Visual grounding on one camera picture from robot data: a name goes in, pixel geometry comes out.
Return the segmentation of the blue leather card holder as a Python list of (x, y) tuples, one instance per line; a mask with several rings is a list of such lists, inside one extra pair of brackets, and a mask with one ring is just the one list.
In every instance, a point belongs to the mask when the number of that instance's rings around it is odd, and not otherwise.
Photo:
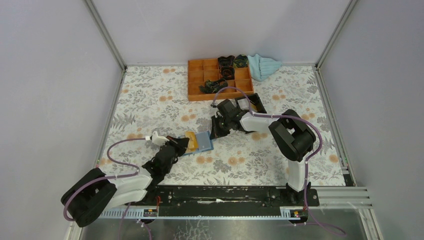
[(210, 131), (196, 132), (196, 139), (198, 142), (198, 150), (194, 152), (185, 152), (183, 156), (198, 154), (203, 152), (212, 151), (214, 149), (213, 141), (210, 139)]

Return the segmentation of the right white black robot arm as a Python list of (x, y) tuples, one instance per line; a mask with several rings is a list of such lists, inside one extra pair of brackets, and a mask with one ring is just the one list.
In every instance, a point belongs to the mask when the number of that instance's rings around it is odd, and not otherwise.
[(316, 135), (292, 109), (282, 116), (268, 115), (235, 106), (225, 99), (219, 104), (212, 104), (216, 113), (211, 117), (210, 139), (225, 137), (231, 131), (245, 133), (259, 132), (272, 135), (279, 150), (288, 159), (290, 176), (287, 186), (287, 201), (293, 206), (301, 205), (306, 199), (305, 186), (306, 160), (304, 156), (313, 150)]

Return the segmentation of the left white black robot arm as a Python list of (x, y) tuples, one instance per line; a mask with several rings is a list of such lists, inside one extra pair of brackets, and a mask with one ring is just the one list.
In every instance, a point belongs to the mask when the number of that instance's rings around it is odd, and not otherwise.
[(178, 158), (188, 149), (190, 138), (159, 136), (157, 132), (141, 137), (159, 146), (158, 152), (143, 166), (122, 162), (133, 168), (126, 174), (107, 175), (100, 168), (93, 168), (75, 183), (60, 199), (63, 216), (79, 227), (93, 223), (103, 211), (135, 202), (144, 206), (155, 200), (155, 187), (170, 173)]

